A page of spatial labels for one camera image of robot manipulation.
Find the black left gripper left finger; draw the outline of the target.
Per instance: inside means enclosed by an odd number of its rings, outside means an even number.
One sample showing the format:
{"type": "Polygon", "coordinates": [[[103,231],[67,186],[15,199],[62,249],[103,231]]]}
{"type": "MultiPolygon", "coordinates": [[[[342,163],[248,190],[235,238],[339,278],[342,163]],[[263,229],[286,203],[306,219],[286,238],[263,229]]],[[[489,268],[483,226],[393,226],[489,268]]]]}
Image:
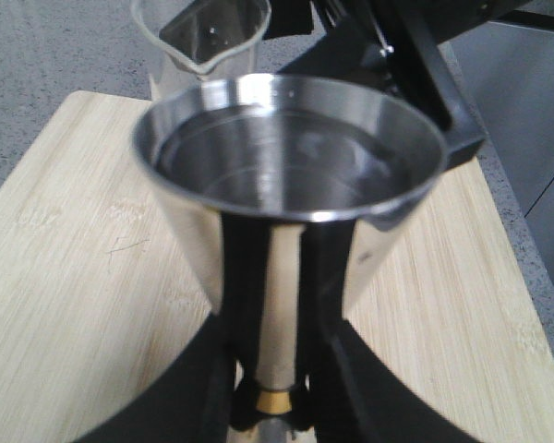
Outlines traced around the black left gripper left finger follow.
{"type": "Polygon", "coordinates": [[[209,315],[183,352],[134,401],[79,442],[224,442],[235,359],[209,315]]]}

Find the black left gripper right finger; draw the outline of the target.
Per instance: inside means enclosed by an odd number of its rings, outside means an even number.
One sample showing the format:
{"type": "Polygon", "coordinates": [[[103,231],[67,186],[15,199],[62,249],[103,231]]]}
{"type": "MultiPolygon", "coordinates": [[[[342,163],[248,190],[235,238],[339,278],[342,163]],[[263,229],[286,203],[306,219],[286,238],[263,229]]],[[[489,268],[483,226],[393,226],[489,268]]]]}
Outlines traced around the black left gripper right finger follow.
{"type": "Polygon", "coordinates": [[[318,442],[475,442],[415,395],[348,321],[313,368],[318,442]]]}

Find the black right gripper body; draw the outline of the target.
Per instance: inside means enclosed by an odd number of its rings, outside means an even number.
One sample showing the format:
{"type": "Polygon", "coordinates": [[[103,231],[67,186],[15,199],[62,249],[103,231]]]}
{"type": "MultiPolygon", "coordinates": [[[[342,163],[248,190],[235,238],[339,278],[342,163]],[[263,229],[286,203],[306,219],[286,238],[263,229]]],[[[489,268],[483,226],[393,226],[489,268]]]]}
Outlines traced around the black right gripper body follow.
{"type": "Polygon", "coordinates": [[[489,21],[554,31],[554,16],[523,11],[525,1],[315,1],[326,28],[352,17],[378,42],[391,43],[401,28],[401,14],[415,14],[435,42],[446,42],[489,21]]]}

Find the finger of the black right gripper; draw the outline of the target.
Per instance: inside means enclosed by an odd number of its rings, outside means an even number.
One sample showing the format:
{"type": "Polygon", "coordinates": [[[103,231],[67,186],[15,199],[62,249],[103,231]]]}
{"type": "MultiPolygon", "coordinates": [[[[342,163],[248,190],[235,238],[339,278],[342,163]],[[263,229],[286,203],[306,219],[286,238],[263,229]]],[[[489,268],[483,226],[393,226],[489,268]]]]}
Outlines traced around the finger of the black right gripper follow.
{"type": "Polygon", "coordinates": [[[393,52],[381,46],[355,18],[344,18],[280,74],[336,78],[380,90],[425,114],[445,137],[450,169],[471,161],[484,142],[438,45],[420,18],[391,36],[393,52]]]}
{"type": "Polygon", "coordinates": [[[268,40],[311,31],[308,1],[193,1],[159,37],[185,55],[216,55],[255,36],[268,40]]]}

